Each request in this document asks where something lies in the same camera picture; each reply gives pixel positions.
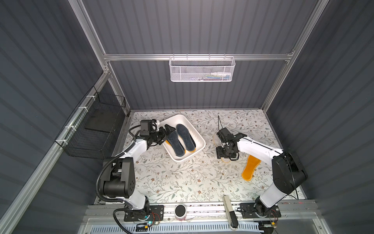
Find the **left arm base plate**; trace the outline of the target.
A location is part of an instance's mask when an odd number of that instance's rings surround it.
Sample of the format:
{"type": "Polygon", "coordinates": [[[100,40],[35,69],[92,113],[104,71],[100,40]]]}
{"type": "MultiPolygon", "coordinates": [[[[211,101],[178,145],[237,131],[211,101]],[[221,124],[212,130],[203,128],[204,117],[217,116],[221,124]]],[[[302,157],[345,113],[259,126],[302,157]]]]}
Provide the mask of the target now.
{"type": "Polygon", "coordinates": [[[151,205],[143,210],[125,211],[125,222],[138,221],[162,221],[164,217],[164,205],[151,205]]]}

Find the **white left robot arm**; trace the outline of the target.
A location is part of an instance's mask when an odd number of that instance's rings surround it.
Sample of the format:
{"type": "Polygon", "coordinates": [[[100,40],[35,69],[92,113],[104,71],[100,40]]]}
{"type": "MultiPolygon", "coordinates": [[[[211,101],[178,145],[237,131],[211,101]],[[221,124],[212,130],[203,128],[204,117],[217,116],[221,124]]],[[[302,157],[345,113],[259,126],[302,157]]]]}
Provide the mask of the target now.
{"type": "Polygon", "coordinates": [[[161,145],[175,132],[170,125],[159,126],[157,120],[142,120],[129,129],[131,144],[116,156],[104,161],[95,183],[96,196],[104,202],[121,202],[125,207],[141,216],[150,215],[147,196],[136,189],[134,164],[151,147],[161,145]]]}

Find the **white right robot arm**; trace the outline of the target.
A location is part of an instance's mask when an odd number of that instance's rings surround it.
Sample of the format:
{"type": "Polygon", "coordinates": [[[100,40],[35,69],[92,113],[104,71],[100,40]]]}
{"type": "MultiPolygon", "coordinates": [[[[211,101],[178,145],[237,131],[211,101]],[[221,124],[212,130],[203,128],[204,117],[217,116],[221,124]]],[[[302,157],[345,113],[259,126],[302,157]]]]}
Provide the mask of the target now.
{"type": "Polygon", "coordinates": [[[267,146],[242,133],[236,135],[218,133],[217,137],[222,143],[222,146],[216,148],[218,159],[238,160],[239,153],[243,152],[271,166],[273,183],[256,198],[252,208],[245,208],[258,217],[273,215],[276,204],[308,178],[303,164],[295,153],[267,146]]]}

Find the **grey fleece insole front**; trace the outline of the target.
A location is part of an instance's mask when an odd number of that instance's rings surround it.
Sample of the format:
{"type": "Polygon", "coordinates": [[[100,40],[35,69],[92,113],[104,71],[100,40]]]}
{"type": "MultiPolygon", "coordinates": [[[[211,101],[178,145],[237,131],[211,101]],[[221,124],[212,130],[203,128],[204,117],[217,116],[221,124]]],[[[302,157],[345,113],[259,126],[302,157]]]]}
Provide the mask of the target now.
{"type": "Polygon", "coordinates": [[[182,157],[185,154],[185,149],[181,142],[179,141],[179,135],[176,131],[172,132],[168,139],[169,143],[171,144],[171,147],[173,148],[175,155],[177,157],[182,157]]]}

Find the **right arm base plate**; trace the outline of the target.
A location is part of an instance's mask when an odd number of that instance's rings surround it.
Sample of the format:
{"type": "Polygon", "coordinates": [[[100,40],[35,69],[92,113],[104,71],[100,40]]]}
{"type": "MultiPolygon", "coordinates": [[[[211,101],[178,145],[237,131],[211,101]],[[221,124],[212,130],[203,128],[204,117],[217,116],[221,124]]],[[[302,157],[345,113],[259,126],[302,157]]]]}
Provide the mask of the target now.
{"type": "Polygon", "coordinates": [[[275,218],[281,217],[280,210],[277,205],[268,208],[260,203],[244,202],[240,203],[237,211],[241,213],[243,218],[275,218]]]}

